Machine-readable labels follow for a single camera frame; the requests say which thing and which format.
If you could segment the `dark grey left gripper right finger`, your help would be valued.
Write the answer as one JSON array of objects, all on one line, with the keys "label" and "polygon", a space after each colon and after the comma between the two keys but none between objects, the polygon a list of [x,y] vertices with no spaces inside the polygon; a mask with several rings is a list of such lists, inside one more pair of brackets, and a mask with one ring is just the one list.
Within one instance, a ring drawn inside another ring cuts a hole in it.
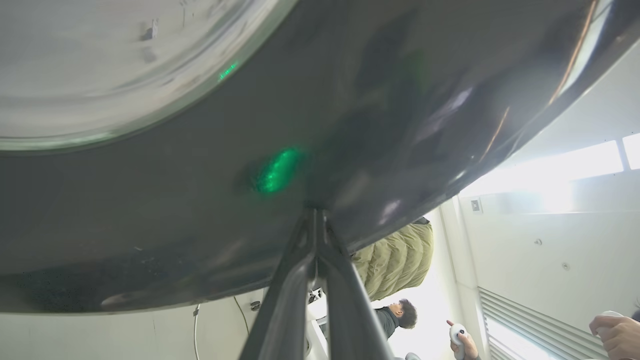
[{"label": "dark grey left gripper right finger", "polygon": [[315,210],[315,278],[327,292],[329,360],[394,360],[345,242]]}]

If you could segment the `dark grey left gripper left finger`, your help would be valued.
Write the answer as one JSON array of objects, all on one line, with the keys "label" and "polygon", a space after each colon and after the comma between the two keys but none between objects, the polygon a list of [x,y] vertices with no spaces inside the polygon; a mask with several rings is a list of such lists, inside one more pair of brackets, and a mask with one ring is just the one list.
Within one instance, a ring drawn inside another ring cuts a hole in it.
[{"label": "dark grey left gripper left finger", "polygon": [[295,224],[238,360],[304,360],[317,214],[306,208]]}]

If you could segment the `white handheld controller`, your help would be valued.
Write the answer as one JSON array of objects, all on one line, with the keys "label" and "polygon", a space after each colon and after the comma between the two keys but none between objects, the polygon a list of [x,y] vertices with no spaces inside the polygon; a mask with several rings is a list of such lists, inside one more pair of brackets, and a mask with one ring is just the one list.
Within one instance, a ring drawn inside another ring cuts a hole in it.
[{"label": "white handheld controller", "polygon": [[448,321],[447,324],[449,325],[450,344],[455,360],[466,360],[466,345],[460,337],[460,335],[467,333],[466,328],[461,323],[452,321]]},{"label": "white handheld controller", "polygon": [[[622,318],[624,317],[624,315],[612,311],[612,310],[606,310],[604,312],[602,312],[599,316],[601,317],[611,317],[611,318]],[[610,326],[599,326],[599,328],[597,328],[596,330],[596,334],[599,338],[602,338],[603,336],[608,335],[608,333],[611,332],[611,328]]]}]

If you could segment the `dark round washing machine door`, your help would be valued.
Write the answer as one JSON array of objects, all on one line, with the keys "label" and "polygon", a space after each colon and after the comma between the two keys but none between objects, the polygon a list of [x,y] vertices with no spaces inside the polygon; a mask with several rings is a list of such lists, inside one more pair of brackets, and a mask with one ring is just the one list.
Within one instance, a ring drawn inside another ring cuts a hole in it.
[{"label": "dark round washing machine door", "polygon": [[0,0],[0,313],[267,286],[446,202],[640,43],[640,0]]}]

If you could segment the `operator hand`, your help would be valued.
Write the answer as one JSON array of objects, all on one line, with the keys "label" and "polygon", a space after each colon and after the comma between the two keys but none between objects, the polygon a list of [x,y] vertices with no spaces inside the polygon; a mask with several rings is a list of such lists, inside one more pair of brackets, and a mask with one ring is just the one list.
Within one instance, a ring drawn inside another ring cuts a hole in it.
[{"label": "operator hand", "polygon": [[477,346],[473,340],[473,337],[470,335],[469,331],[466,330],[466,333],[459,335],[462,342],[464,342],[465,344],[465,351],[466,351],[466,358],[465,360],[481,360],[480,356],[479,356],[479,352],[477,349]]},{"label": "operator hand", "polygon": [[640,321],[627,316],[595,316],[589,324],[609,360],[640,360]]}]

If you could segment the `seated person with black hair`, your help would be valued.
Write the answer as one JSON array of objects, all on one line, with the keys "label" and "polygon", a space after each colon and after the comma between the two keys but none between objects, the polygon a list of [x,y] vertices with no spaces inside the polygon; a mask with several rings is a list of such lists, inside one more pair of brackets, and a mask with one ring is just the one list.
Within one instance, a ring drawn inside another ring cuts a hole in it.
[{"label": "seated person with black hair", "polygon": [[412,330],[418,323],[418,309],[406,298],[374,309],[382,330],[388,340],[397,328]]}]

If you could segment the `olive puffer jacket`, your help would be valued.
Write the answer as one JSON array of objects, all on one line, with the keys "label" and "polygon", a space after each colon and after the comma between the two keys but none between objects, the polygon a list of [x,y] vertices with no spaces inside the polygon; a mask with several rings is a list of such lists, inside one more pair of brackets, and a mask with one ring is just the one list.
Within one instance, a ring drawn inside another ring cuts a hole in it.
[{"label": "olive puffer jacket", "polygon": [[434,255],[432,224],[423,219],[355,251],[354,265],[370,301],[379,301],[418,287]]}]

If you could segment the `white louvre vent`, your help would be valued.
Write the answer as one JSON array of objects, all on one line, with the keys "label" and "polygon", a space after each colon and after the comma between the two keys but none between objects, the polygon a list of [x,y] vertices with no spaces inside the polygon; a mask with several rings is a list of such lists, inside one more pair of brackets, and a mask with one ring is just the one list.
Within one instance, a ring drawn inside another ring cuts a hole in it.
[{"label": "white louvre vent", "polygon": [[598,337],[478,289],[492,360],[608,360]]}]

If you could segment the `bright window pane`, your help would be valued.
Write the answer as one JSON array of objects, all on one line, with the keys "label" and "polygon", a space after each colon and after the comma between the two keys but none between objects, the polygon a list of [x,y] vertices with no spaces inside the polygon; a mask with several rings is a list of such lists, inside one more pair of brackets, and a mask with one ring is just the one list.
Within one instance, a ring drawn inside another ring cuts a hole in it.
[{"label": "bright window pane", "polygon": [[621,173],[616,141],[497,168],[463,189],[464,198],[514,191],[542,191],[576,180]]}]

